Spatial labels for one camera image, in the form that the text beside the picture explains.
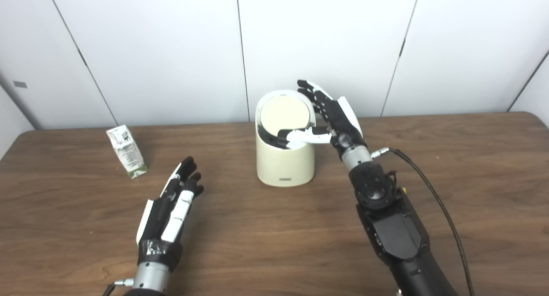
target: panel seam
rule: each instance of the panel seam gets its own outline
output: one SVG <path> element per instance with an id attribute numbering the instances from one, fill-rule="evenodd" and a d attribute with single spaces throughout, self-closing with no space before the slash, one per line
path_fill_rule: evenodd
<path id="1" fill-rule="evenodd" d="M 250 116 L 250 99 L 247 94 L 247 78 L 246 78 L 246 63 L 244 60 L 244 43 L 242 40 L 242 24 L 241 24 L 241 17 L 240 17 L 240 3 L 237 0 L 237 11 L 238 11 L 238 29 L 240 31 L 241 35 L 241 51 L 242 51 L 242 68 L 244 69 L 244 87 L 246 89 L 246 107 L 247 107 L 247 121 L 251 122 L 251 116 Z"/>
<path id="2" fill-rule="evenodd" d="M 63 15 L 61 14 L 61 11 L 59 10 L 59 7 L 57 6 L 57 3 L 55 2 L 55 0 L 51 0 L 51 1 L 53 2 L 53 5 L 55 6 L 55 9 L 57 10 L 57 13 L 59 14 L 59 17 L 61 17 L 61 20 L 63 21 L 63 24 L 65 25 L 65 28 L 69 32 L 69 36 L 70 36 L 72 42 L 74 43 L 74 46 L 76 47 L 76 51 L 80 54 L 80 57 L 82 58 L 82 61 L 84 62 L 84 65 L 86 66 L 86 69 L 88 69 L 88 72 L 90 73 L 90 76 L 92 77 L 92 80 L 94 81 L 94 84 L 96 85 L 96 88 L 99 91 L 99 93 L 101 95 L 101 98 L 105 102 L 106 108 L 109 110 L 110 116 L 114 120 L 114 123 L 116 124 L 116 126 L 118 126 L 118 121 L 116 120 L 116 117 L 112 113 L 112 110 L 109 106 L 109 103 L 106 101 L 105 95 L 101 91 L 101 88 L 100 88 L 100 86 L 98 85 L 98 83 L 96 81 L 96 77 L 92 73 L 92 70 L 88 66 L 88 63 L 86 63 L 86 60 L 84 59 L 84 55 L 82 55 L 82 52 L 80 51 L 80 48 L 78 47 L 78 44 L 76 43 L 76 40 L 74 40 L 74 36 L 72 35 L 72 32 L 70 31 L 69 26 L 67 25 L 67 22 L 65 21 L 65 18 L 63 18 Z"/>
<path id="3" fill-rule="evenodd" d="M 392 71 L 391 82 L 389 83 L 389 88 L 387 89 L 387 95 L 385 96 L 383 107 L 381 108 L 381 114 L 379 115 L 380 117 L 383 117 L 383 112 L 385 112 L 385 107 L 387 105 L 387 101 L 389 100 L 389 93 L 391 91 L 392 81 L 394 81 L 395 79 L 396 69 L 398 68 L 400 57 L 402 57 L 402 52 L 404 51 L 404 44 L 406 43 L 406 38 L 408 37 L 408 30 L 410 30 L 410 25 L 412 24 L 413 15 L 416 12 L 417 1 L 418 0 L 416 0 L 416 2 L 414 2 L 413 4 L 412 13 L 410 14 L 410 19 L 408 20 L 408 26 L 406 27 L 406 32 L 404 32 L 404 39 L 402 40 L 402 45 L 400 46 L 400 53 L 398 54 L 398 58 L 396 59 L 395 68 Z"/>
<path id="4" fill-rule="evenodd" d="M 518 100 L 519 96 L 523 93 L 524 89 L 526 89 L 526 87 L 528 86 L 528 84 L 530 83 L 530 81 L 532 80 L 532 78 L 534 77 L 534 75 L 536 75 L 537 70 L 541 67 L 541 65 L 543 64 L 543 62 L 544 62 L 545 59 L 547 58 L 547 55 L 549 55 L 549 50 L 547 51 L 547 53 L 545 53 L 545 56 L 543 56 L 543 58 L 541 59 L 540 63 L 537 65 L 536 69 L 534 69 L 534 71 L 532 72 L 532 75 L 530 75 L 530 77 L 528 78 L 528 80 L 526 81 L 526 83 L 524 84 L 524 86 L 522 87 L 522 89 L 520 89 L 520 91 L 518 92 L 518 94 L 517 94 L 516 97 L 514 98 L 513 103 L 511 103 L 511 105 L 510 105 L 509 108 L 507 109 L 507 112 L 510 112 L 510 111 L 511 111 L 511 109 L 513 108 L 513 105 L 516 103 L 516 101 Z"/>

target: cable connector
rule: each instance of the cable connector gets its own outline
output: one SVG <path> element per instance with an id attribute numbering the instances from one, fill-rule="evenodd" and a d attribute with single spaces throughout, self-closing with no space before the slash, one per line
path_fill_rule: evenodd
<path id="1" fill-rule="evenodd" d="M 382 149 L 379 149 L 378 151 L 374 151 L 373 153 L 370 153 L 370 156 L 372 159 L 376 159 L 377 157 L 381 157 L 382 154 L 388 153 L 390 151 L 389 147 L 385 147 Z"/>
<path id="2" fill-rule="evenodd" d="M 133 286 L 133 278 L 116 280 L 113 284 L 116 286 Z"/>

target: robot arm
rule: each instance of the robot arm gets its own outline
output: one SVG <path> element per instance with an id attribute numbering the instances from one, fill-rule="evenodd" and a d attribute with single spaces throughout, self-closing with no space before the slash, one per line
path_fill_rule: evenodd
<path id="1" fill-rule="evenodd" d="M 333 100 L 309 81 L 298 81 L 298 90 L 314 104 L 328 124 L 322 140 L 337 150 L 355 189 L 357 212 L 378 257 L 389 267 L 404 296 L 457 296 L 431 254 L 429 235 L 404 190 L 396 184 L 394 171 L 385 173 L 373 161 L 382 149 L 370 154 L 359 122 L 344 97 Z M 281 143 L 292 143 L 300 130 L 281 130 Z M 310 140 L 317 140 L 312 131 Z"/>
<path id="2" fill-rule="evenodd" d="M 115 281 L 103 296 L 115 286 L 130 286 L 125 296 L 165 296 L 170 273 L 183 252 L 180 241 L 184 221 L 191 203 L 204 191 L 197 184 L 201 175 L 194 171 L 196 163 L 187 157 L 173 171 L 160 197 L 147 201 L 137 229 L 137 273 L 134 278 Z"/>

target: wooden table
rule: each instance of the wooden table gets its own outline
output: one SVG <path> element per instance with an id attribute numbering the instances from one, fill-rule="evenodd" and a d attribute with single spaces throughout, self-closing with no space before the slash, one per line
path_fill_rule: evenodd
<path id="1" fill-rule="evenodd" d="M 461 234 L 479 296 L 545 296 L 549 278 L 549 130 L 526 113 L 363 118 L 371 149 L 398 147 L 437 188 Z M 0 294 L 100 296 L 136 270 L 146 199 L 193 155 L 206 191 L 184 230 L 169 295 L 392 296 L 355 212 L 335 149 L 316 175 L 274 188 L 255 174 L 253 124 L 131 128 L 149 172 L 131 180 L 105 129 L 23 134 L 0 161 Z M 460 295 L 465 277 L 431 193 L 392 154 L 381 157 L 431 234 Z M 119 288 L 113 295 L 121 295 Z"/>

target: cylindrical bin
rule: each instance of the cylindrical bin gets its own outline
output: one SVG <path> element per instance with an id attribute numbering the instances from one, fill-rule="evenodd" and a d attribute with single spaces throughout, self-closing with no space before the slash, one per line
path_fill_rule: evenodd
<path id="1" fill-rule="evenodd" d="M 290 149 L 278 143 L 279 130 L 305 129 L 316 118 L 310 100 L 291 90 L 267 93 L 255 110 L 257 176 L 268 185 L 293 187 L 309 182 L 314 175 L 312 144 Z"/>

